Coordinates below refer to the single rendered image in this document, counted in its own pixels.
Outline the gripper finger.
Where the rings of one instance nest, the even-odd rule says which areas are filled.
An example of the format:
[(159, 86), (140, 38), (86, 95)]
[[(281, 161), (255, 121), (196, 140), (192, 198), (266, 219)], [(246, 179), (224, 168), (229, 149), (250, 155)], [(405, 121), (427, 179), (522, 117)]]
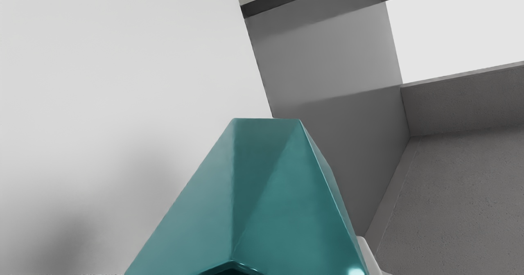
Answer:
[(370, 247), (368, 246), (365, 238), (361, 236), (356, 236), (357, 242), (359, 243), (359, 248), (363, 257), (363, 260), (366, 264), (369, 275), (384, 275), (383, 271), (380, 269)]

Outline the teal faceted mug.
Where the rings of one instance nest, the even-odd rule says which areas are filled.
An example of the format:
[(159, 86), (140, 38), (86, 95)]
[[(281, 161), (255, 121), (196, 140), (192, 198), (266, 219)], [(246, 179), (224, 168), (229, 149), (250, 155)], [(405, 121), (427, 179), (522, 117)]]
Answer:
[(299, 119), (235, 118), (124, 275), (370, 275)]

